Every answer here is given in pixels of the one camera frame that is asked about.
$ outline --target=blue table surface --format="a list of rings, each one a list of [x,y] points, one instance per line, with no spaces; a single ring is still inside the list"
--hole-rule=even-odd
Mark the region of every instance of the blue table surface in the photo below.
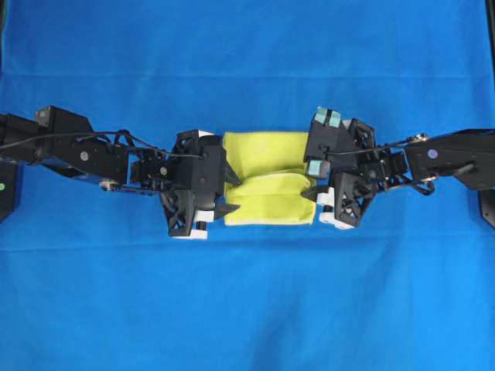
[[[484,2],[8,2],[0,112],[52,104],[163,148],[305,131],[384,143],[493,128]],[[378,196],[360,228],[167,237],[157,198],[40,167],[0,225],[1,370],[495,368],[495,232],[455,179]]]

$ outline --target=cloth fold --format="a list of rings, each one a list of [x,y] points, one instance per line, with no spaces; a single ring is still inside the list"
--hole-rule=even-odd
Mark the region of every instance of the cloth fold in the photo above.
[[[240,208],[225,216],[228,226],[312,223],[316,204],[301,197],[315,182],[304,175],[307,133],[226,133],[227,161],[242,185],[225,188],[227,203]]]

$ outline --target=purple dot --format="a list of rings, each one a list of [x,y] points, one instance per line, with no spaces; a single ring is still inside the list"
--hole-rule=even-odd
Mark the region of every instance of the purple dot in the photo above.
[[[436,149],[429,149],[428,150],[428,157],[429,158],[437,158],[439,156],[439,153],[436,151]]]

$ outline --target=folded cloth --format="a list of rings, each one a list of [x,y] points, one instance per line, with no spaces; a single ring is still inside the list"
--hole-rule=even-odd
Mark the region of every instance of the folded cloth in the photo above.
[[[242,185],[227,184],[227,203],[240,208],[225,216],[228,226],[312,223],[316,204],[301,197],[315,182],[304,175],[307,133],[226,133],[227,160]]]

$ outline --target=yellow towel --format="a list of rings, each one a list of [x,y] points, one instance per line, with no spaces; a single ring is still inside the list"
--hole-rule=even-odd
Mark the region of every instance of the yellow towel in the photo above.
[[[242,185],[227,184],[225,199],[240,209],[225,224],[295,225],[312,223],[316,204],[300,193],[315,182],[304,176],[307,133],[226,133],[227,160]]]

